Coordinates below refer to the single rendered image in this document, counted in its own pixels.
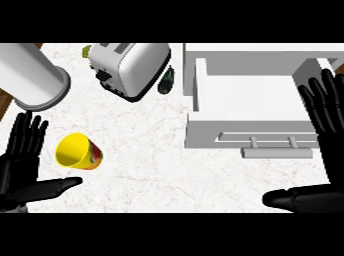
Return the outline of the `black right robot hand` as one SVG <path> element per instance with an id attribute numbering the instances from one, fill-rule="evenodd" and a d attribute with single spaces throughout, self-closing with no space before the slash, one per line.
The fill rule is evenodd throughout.
<path id="1" fill-rule="evenodd" d="M 263 195 L 267 207 L 294 213 L 344 213 L 344 74 L 322 70 L 298 92 L 316 129 L 328 184 L 280 189 Z"/>

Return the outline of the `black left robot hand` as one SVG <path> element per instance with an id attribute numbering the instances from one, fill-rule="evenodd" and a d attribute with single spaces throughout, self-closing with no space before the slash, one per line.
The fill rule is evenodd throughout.
<path id="1" fill-rule="evenodd" d="M 19 113 L 4 154 L 0 156 L 0 213 L 26 213 L 29 202 L 57 198 L 82 183 L 81 177 L 38 180 L 40 153 L 48 121 Z"/>

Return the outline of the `yellow cup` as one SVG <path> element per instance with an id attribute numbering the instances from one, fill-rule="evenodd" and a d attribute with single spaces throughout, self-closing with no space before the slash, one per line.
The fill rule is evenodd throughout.
<path id="1" fill-rule="evenodd" d="M 56 161 L 60 166 L 93 170 L 103 160 L 103 153 L 82 133 L 69 134 L 56 147 Z"/>

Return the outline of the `white open drawer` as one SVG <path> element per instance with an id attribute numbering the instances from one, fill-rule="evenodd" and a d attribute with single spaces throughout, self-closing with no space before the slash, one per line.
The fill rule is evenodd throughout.
<path id="1" fill-rule="evenodd" d="M 196 60 L 198 110 L 193 121 L 310 121 L 297 87 L 332 70 L 328 58 L 307 59 L 292 75 L 209 75 Z"/>

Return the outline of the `white cabinet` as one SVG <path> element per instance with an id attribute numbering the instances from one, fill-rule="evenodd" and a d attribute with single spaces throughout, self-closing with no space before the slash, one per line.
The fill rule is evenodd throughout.
<path id="1" fill-rule="evenodd" d="M 344 43 L 184 43 L 183 94 L 192 95 L 196 60 L 209 75 L 292 75 L 308 58 L 344 64 Z"/>

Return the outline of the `white toaster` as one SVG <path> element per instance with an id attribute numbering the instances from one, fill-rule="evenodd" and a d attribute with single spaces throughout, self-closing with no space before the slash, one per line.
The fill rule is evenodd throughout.
<path id="1" fill-rule="evenodd" d="M 102 87 L 128 102 L 137 102 L 167 68 L 167 43 L 96 43 L 88 52 Z"/>

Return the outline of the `dark green bottle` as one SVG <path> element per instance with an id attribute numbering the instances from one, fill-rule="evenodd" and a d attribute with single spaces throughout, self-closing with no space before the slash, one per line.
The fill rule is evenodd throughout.
<path id="1" fill-rule="evenodd" d="M 158 92 L 161 94 L 168 94 L 171 89 L 172 89 L 172 85 L 174 85 L 174 68 L 170 67 L 165 74 L 164 74 L 164 77 L 161 79 L 161 82 L 158 84 Z"/>

